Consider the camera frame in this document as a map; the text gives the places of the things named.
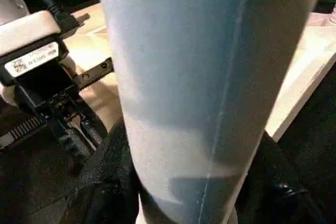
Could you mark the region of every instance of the white label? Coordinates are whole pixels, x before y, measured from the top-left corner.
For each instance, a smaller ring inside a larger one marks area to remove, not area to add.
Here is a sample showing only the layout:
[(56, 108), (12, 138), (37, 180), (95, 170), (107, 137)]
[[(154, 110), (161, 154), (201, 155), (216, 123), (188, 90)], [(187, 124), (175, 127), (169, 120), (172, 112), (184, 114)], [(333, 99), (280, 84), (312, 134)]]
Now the white label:
[(30, 53), (21, 56), (15, 60), (7, 62), (5, 69), (13, 77), (18, 77), (32, 69), (56, 58), (58, 56), (58, 44), (56, 42), (49, 43)]

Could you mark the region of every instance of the barcode sticker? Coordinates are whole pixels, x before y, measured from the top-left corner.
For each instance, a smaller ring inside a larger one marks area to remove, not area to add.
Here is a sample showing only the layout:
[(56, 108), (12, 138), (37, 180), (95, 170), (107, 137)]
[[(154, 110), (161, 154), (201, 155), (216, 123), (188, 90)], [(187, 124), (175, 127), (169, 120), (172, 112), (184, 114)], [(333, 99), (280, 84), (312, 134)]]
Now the barcode sticker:
[(5, 69), (13, 77), (18, 77), (34, 68), (56, 58), (58, 56), (58, 44), (49, 43), (15, 60), (7, 62)]

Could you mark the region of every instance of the white surface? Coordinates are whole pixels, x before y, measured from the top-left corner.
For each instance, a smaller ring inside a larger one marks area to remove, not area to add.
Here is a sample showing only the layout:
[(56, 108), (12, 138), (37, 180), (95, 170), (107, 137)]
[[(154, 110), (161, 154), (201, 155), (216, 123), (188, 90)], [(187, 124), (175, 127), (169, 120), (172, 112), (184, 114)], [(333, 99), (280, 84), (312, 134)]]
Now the white surface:
[[(91, 18), (75, 36), (66, 41), (66, 44), (76, 65), (80, 69), (87, 70), (110, 57), (112, 53), (100, 4), (83, 9), (75, 13), (75, 16), (84, 13), (89, 13)], [(307, 21), (265, 128), (276, 141), (280, 139), (336, 60), (334, 56), (336, 27), (321, 26), (328, 16), (312, 13)], [(109, 92), (118, 94), (114, 74), (105, 77), (101, 83)]]
[(265, 129), (275, 141), (281, 138), (336, 61), (336, 27), (315, 24), (316, 20), (302, 34), (268, 119)]

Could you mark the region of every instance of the light wooden desk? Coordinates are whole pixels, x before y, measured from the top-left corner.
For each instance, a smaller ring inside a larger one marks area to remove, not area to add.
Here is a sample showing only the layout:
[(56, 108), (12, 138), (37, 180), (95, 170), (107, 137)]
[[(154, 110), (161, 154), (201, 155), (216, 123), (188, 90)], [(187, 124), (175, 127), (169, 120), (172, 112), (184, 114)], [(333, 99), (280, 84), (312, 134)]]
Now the light wooden desk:
[[(75, 36), (66, 40), (70, 56), (79, 72), (113, 56), (101, 5), (80, 10), (75, 16), (84, 13), (89, 13), (91, 18)], [(267, 122), (266, 131), (276, 141), (280, 139), (336, 60), (334, 56), (336, 27), (318, 26), (324, 18), (323, 15), (314, 15), (308, 21)], [(114, 74), (106, 76), (100, 83), (84, 90), (82, 96), (102, 118), (108, 129), (121, 116)]]

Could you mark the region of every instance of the black mechanism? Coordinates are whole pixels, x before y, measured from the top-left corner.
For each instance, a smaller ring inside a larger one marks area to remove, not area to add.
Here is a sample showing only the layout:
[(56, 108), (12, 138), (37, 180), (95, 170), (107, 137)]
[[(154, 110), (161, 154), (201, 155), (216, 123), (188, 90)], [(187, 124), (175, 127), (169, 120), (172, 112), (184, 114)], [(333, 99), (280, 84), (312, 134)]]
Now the black mechanism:
[[(63, 149), (80, 164), (85, 163), (106, 137), (107, 131), (80, 97), (79, 91), (112, 71), (112, 60), (107, 59), (87, 72), (72, 77), (56, 58), (13, 78), (17, 103), (36, 117), (0, 137), (2, 148), (11, 148), (48, 126)], [(3, 80), (7, 74), (0, 71), (0, 79)]]
[(14, 50), (0, 59), (0, 82), (15, 85), (19, 107), (35, 117), (0, 137), (2, 150), (15, 146), (43, 127), (49, 127), (63, 149), (83, 164), (107, 136), (107, 131), (80, 97), (79, 91), (113, 71), (107, 59), (74, 76), (59, 62), (68, 54), (62, 39), (73, 35), (89, 15), (74, 18), (53, 0), (41, 0), (61, 29)]

